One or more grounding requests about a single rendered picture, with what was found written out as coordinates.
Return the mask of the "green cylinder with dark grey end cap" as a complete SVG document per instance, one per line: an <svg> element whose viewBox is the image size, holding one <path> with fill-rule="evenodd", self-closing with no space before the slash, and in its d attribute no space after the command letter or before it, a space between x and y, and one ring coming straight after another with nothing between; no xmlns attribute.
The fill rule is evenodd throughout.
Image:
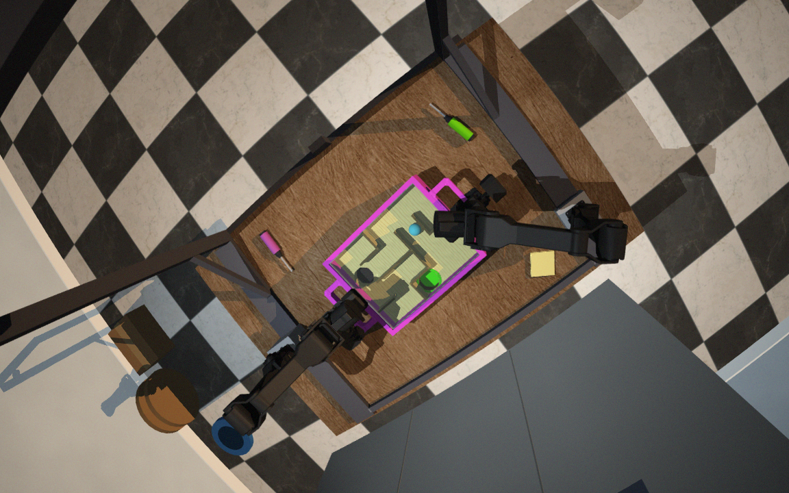
<svg viewBox="0 0 789 493"><path fill-rule="evenodd" d="M465 140L467 140L467 141L471 141L472 140L472 138L474 137L473 132L468 130L468 128L466 128L466 126L461 124L460 121L457 121L457 119L454 118L454 117L452 118L452 116L448 116L448 115L442 114L442 112L439 109L436 109L435 106L433 106L433 108L437 112L439 112L442 116L444 116L445 121L448 122L448 126L451 126L452 130L455 130L456 132L458 132L458 134L460 136L462 136Z"/></svg>

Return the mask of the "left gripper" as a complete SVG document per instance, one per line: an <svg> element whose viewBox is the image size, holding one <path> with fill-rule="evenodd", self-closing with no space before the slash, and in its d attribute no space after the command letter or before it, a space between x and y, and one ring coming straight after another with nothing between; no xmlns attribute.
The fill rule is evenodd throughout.
<svg viewBox="0 0 789 493"><path fill-rule="evenodd" d="M472 190L469 190L467 194L464 195L467 200L463 202L462 199L458 199L456 205L452 206L450 210L464 210L474 208L484 208L486 210L484 206L489 205L489 197L498 203L502 197L507 194L506 188L504 188L500 184L500 181L496 180L492 174L486 175L486 177L480 181L479 185L486 191L484 194L481 194L476 188L472 188Z"/></svg>

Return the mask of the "pink-handled screwdriver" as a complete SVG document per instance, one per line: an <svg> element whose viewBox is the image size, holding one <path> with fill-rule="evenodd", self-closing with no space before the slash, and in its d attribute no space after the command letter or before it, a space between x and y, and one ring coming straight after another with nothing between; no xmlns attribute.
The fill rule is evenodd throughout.
<svg viewBox="0 0 789 493"><path fill-rule="evenodd" d="M273 253L273 255L276 255L277 257L281 258L281 260L284 262L284 264L287 265L287 267L289 267L287 262L284 261L284 259L282 257L281 249L277 246L277 244L275 243L273 238L271 238L269 233L267 233L267 231L265 230L265 231L263 231L260 234L260 237L261 237L261 240L263 240L265 242L265 244L267 245L267 248L270 249L270 251Z"/></svg>

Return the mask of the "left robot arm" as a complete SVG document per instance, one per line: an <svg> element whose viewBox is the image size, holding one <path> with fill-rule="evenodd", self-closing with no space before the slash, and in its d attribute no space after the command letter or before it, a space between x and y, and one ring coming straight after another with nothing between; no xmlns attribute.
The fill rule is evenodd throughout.
<svg viewBox="0 0 789 493"><path fill-rule="evenodd" d="M521 244L536 249L564 251L572 256L587 255L590 261L598 264L618 264L619 259L624 261L627 225L622 220L599 218L600 205L582 201L566 212L570 229L518 223L512 216L484 208L435 210L434 236L464 238L464 244L480 251L490 252L508 244ZM589 238L596 243L597 257L588 253Z"/></svg>

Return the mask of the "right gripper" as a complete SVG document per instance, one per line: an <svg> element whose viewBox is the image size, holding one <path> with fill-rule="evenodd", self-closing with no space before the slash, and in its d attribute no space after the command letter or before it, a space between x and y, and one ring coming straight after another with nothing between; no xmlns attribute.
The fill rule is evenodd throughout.
<svg viewBox="0 0 789 493"><path fill-rule="evenodd" d="M322 315L322 316L324 316L325 319L327 319L327 316L329 315L329 313L333 312L334 309L336 309L339 305L341 305L342 302L344 302L347 299L353 301L355 303L355 305L359 306L359 309L360 309L361 312L363 312L364 309L366 309L366 307L368 307L368 302L363 299L361 294L359 294L359 292L357 292L355 290L355 288L351 288L348 293L346 293L346 294L344 294L344 296L342 296L341 300L339 300L335 305L333 305L333 308L331 309L331 311L326 312L325 315Z"/></svg>

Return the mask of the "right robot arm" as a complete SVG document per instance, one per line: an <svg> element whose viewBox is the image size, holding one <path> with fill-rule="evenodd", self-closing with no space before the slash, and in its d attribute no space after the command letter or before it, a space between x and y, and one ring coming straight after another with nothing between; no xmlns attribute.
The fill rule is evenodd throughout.
<svg viewBox="0 0 789 493"><path fill-rule="evenodd" d="M263 378L253 391L238 395L223 409L223 419L242 436L255 433L265 422L265 413L307 368L327 361L340 345L351 351L361 343L364 330L353 327L361 318L359 307L347 299L327 319L321 316L313 321L301 333L303 342L295 350L286 344L281 350L269 353L271 356L267 355L263 363ZM335 346L333 341L337 343Z"/></svg>

